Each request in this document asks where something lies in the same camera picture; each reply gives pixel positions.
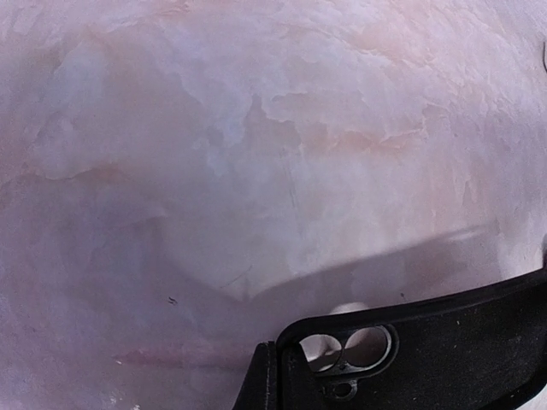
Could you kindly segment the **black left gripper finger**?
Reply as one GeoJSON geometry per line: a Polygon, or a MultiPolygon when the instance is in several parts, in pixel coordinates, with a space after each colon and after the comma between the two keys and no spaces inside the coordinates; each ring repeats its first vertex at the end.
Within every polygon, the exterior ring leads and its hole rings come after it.
{"type": "Polygon", "coordinates": [[[277,410],[278,357],[274,342],[259,343],[251,357],[233,410],[277,410]]]}

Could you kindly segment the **black phone case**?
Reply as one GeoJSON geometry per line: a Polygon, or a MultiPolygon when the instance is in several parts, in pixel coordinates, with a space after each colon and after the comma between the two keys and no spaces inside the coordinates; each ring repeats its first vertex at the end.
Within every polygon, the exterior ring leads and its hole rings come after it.
{"type": "Polygon", "coordinates": [[[277,349],[284,409],[516,409],[546,385],[546,271],[301,319],[277,349]]]}

